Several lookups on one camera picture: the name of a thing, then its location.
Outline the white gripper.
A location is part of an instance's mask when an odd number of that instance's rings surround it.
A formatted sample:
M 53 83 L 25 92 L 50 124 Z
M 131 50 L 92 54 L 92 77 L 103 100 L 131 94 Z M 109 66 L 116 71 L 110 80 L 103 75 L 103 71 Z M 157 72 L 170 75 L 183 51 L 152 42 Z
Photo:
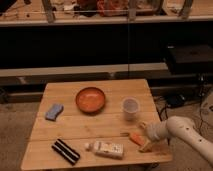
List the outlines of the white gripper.
M 147 126 L 146 122 L 139 122 L 139 127 L 141 129 L 146 129 L 146 133 L 148 138 L 151 140 L 147 140 L 140 148 L 139 151 L 141 153 L 143 152 L 149 152 L 154 143 L 152 141 L 160 141 L 162 139 L 165 139 L 167 137 L 167 128 L 166 128 L 166 122 L 158 122 L 158 123 L 151 123 Z

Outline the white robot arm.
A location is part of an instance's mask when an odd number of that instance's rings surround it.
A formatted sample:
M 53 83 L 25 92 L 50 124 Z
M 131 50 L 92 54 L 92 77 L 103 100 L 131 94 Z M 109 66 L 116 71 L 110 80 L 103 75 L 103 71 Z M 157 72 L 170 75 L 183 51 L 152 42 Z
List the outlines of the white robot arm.
M 171 116 L 164 121 L 145 123 L 140 126 L 151 142 L 176 137 L 191 146 L 213 167 L 213 142 L 195 130 L 195 122 L 182 116 Z

